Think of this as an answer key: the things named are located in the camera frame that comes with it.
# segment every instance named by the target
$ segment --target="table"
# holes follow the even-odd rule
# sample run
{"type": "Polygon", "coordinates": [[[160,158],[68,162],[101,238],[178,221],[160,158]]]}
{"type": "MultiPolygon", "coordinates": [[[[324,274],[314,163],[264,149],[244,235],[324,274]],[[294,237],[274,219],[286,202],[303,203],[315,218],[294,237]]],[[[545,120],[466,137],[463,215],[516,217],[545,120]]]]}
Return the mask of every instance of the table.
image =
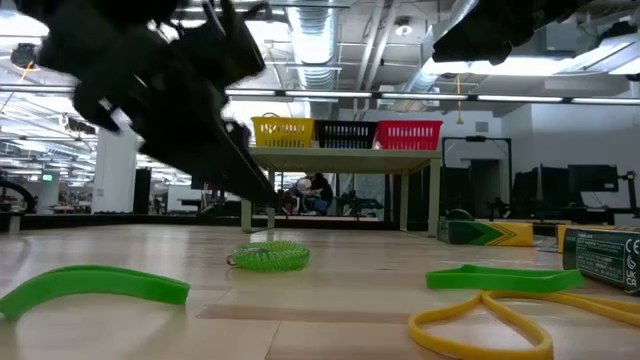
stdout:
{"type": "MultiPolygon", "coordinates": [[[[369,149],[295,149],[295,148],[250,148],[254,161],[269,172],[269,181],[274,183],[278,172],[321,172],[353,174],[401,175],[400,230],[407,231],[409,212],[409,175],[431,166],[429,185],[429,236],[436,236],[440,210],[440,165],[439,151],[422,150],[369,150],[369,149]]],[[[251,227],[252,205],[242,200],[241,227],[244,232],[253,232],[251,227]]],[[[267,228],[275,226],[275,210],[267,209],[267,228]]]]}

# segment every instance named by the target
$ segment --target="ductwork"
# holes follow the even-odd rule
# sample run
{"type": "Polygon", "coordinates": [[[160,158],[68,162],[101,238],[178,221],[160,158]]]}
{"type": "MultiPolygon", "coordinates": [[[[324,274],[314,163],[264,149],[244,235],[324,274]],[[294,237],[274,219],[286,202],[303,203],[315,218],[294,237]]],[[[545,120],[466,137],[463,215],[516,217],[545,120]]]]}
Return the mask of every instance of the ductwork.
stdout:
{"type": "Polygon", "coordinates": [[[429,30],[423,40],[423,49],[426,51],[426,54],[424,54],[426,56],[424,56],[424,58],[428,60],[413,76],[411,81],[406,84],[403,91],[424,93],[433,87],[438,76],[440,76],[440,74],[433,71],[430,66],[433,64],[433,60],[431,59],[431,55],[433,54],[433,44],[451,30],[451,28],[453,28],[457,23],[459,23],[460,20],[467,16],[477,3],[478,0],[456,0],[451,8],[451,16],[446,20],[429,27],[429,30]]]}
{"type": "MultiPolygon", "coordinates": [[[[300,85],[307,90],[333,90],[335,69],[312,65],[326,65],[334,56],[338,15],[335,9],[296,7],[288,8],[289,23],[293,28],[291,44],[297,63],[311,65],[298,69],[300,85]]],[[[328,119],[332,117],[332,103],[311,102],[311,117],[328,119]]]]}

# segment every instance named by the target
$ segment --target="ceiling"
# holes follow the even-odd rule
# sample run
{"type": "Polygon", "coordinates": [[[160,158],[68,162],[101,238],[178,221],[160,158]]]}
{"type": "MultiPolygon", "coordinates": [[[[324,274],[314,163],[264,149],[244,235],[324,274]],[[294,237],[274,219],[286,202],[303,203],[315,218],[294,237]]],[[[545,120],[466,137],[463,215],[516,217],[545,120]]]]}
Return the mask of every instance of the ceiling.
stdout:
{"type": "MultiPolygon", "coordinates": [[[[296,1],[305,0],[291,0],[288,3],[292,4],[296,1]]],[[[318,0],[315,3],[329,2],[318,0]]],[[[339,17],[336,35],[337,53],[328,65],[336,71],[336,89],[355,90],[360,62],[365,53],[366,35],[371,31],[369,28],[372,15],[379,2],[374,0],[348,2],[338,0],[332,3],[341,4],[343,8],[335,10],[339,17]]],[[[452,5],[453,0],[406,0],[401,3],[396,15],[410,17],[409,24],[412,32],[406,36],[397,35],[393,31],[390,33],[382,56],[383,63],[379,66],[373,80],[374,88],[381,85],[402,85],[422,68],[426,61],[424,59],[424,35],[429,25],[437,24],[449,16],[452,5]]],[[[0,12],[0,83],[73,85],[75,79],[71,76],[48,70],[30,71],[25,74],[10,62],[10,52],[18,43],[39,44],[41,37],[46,35],[47,29],[33,19],[11,13],[11,4],[7,4],[6,1],[2,6],[3,11],[0,12]]],[[[629,14],[637,6],[638,4],[632,1],[595,1],[588,8],[581,9],[569,21],[608,21],[620,17],[620,14],[629,14]]],[[[384,25],[385,21],[383,20],[378,30],[381,30],[384,25]]],[[[296,63],[294,56],[289,24],[280,21],[258,21],[251,22],[248,26],[260,46],[268,66],[262,75],[248,79],[238,86],[270,89],[300,88],[298,74],[300,65],[296,63]]],[[[458,77],[440,76],[435,87],[441,93],[460,91],[462,93],[536,96],[615,96],[628,89],[628,82],[624,76],[606,74],[562,77],[461,74],[458,77]]],[[[455,102],[441,102],[437,110],[450,111],[456,106],[455,102]]],[[[46,167],[48,166],[47,161],[55,161],[67,164],[69,168],[73,168],[75,163],[81,165],[85,170],[88,169],[87,173],[91,173],[95,160],[96,137],[83,135],[86,138],[86,141],[83,142],[65,140],[65,138],[72,139],[78,136],[77,133],[64,126],[64,116],[77,117],[67,97],[46,93],[0,93],[0,108],[2,108],[0,110],[2,130],[0,133],[0,160],[2,157],[36,158],[34,161],[14,161],[11,163],[5,159],[5,163],[0,163],[0,166],[8,169],[46,167]],[[20,142],[12,140],[12,136],[35,136],[51,138],[51,140],[20,142]]],[[[500,116],[502,113],[512,110],[513,107],[504,104],[469,103],[465,104],[464,109],[494,111],[497,116],[500,116]]],[[[400,111],[415,110],[423,110],[423,108],[416,106],[416,104],[407,103],[404,108],[400,109],[400,111]]],[[[225,115],[250,123],[251,116],[259,116],[268,112],[282,116],[299,117],[304,116],[306,111],[308,111],[308,106],[300,102],[254,102],[250,104],[234,102],[225,109],[225,115]]],[[[139,160],[146,165],[150,161],[142,156],[139,160]]],[[[181,179],[182,176],[183,174],[173,173],[157,178],[175,181],[181,179]]],[[[67,177],[67,179],[69,181],[78,180],[73,177],[67,177]]],[[[89,181],[90,175],[86,175],[82,179],[89,181]]]]}

